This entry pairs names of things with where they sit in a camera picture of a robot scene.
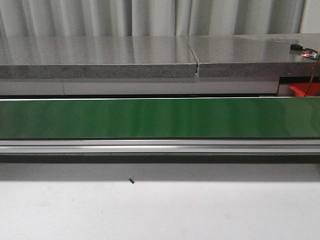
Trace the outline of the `red plastic bin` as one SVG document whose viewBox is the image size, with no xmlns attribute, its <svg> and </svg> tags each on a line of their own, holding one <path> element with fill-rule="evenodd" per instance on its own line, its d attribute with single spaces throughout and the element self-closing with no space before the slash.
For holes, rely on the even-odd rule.
<svg viewBox="0 0 320 240">
<path fill-rule="evenodd" d="M 296 97 L 319 97 L 320 83 L 312 83 L 310 88 L 308 83 L 291 83 L 289 88 L 294 92 Z"/>
</svg>

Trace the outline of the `aluminium conveyor side rail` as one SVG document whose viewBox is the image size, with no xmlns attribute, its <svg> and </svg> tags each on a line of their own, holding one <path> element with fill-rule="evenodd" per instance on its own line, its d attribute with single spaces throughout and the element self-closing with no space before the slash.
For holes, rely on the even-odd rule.
<svg viewBox="0 0 320 240">
<path fill-rule="evenodd" d="M 2 140 L 1 154 L 319 155 L 319 139 Z"/>
</svg>

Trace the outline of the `grey stone countertop slab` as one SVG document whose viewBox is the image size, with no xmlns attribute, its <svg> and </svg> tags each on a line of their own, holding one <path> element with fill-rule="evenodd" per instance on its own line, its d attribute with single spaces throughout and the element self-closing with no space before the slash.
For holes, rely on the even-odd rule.
<svg viewBox="0 0 320 240">
<path fill-rule="evenodd" d="M 41 36 L 0 41 L 2 79 L 193 78 L 185 37 Z"/>
<path fill-rule="evenodd" d="M 199 77 L 309 77 L 314 59 L 292 44 L 320 49 L 318 33 L 190 36 Z"/>
</svg>

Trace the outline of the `black connector plug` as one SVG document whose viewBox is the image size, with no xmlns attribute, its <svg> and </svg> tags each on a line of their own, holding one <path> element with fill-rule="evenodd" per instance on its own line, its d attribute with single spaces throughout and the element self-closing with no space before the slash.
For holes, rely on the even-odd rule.
<svg viewBox="0 0 320 240">
<path fill-rule="evenodd" d="M 290 50 L 292 50 L 292 51 L 303 51 L 304 48 L 299 44 L 291 44 L 290 45 Z"/>
</svg>

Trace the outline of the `green conveyor belt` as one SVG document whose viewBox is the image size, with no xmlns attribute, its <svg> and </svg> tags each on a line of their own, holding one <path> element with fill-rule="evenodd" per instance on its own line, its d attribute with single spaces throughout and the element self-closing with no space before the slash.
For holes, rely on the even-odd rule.
<svg viewBox="0 0 320 240">
<path fill-rule="evenodd" d="M 3 100 L 2 139 L 318 138 L 317 97 Z"/>
</svg>

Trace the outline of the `white cabinet panel under counter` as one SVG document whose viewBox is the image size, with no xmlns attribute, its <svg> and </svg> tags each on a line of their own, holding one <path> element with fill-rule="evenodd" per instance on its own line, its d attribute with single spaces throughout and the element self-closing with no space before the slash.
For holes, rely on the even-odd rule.
<svg viewBox="0 0 320 240">
<path fill-rule="evenodd" d="M 276 94 L 278 76 L 1 79 L 2 96 Z"/>
</svg>

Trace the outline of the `grey stone countertop slab left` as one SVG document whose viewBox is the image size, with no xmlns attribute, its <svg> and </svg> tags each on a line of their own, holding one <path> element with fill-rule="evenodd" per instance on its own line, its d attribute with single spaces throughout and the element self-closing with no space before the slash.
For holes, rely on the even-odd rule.
<svg viewBox="0 0 320 240">
<path fill-rule="evenodd" d="M 0 41 L 2 79 L 193 78 L 185 37 L 41 36 Z"/>
</svg>

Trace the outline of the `grey stone countertop slab right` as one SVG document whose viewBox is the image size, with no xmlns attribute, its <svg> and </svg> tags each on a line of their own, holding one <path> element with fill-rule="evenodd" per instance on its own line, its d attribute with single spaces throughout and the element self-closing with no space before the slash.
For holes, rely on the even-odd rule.
<svg viewBox="0 0 320 240">
<path fill-rule="evenodd" d="M 320 49 L 318 33 L 190 36 L 199 77 L 309 77 L 314 59 L 292 44 Z"/>
</svg>

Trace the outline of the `grey curtain backdrop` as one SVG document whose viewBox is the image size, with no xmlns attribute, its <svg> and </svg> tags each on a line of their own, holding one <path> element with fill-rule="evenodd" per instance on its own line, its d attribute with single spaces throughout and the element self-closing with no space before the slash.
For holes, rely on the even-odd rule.
<svg viewBox="0 0 320 240">
<path fill-rule="evenodd" d="M 317 0 L 3 0 L 0 36 L 318 33 Z"/>
</svg>

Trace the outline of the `small circuit board red LED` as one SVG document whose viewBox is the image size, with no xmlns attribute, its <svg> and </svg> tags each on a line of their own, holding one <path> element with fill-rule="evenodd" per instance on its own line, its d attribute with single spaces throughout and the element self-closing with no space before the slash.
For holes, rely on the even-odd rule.
<svg viewBox="0 0 320 240">
<path fill-rule="evenodd" d="M 318 51 L 314 51 L 312 49 L 306 49 L 302 54 L 302 57 L 309 58 L 313 60 L 319 60 L 320 59 L 320 53 Z"/>
</svg>

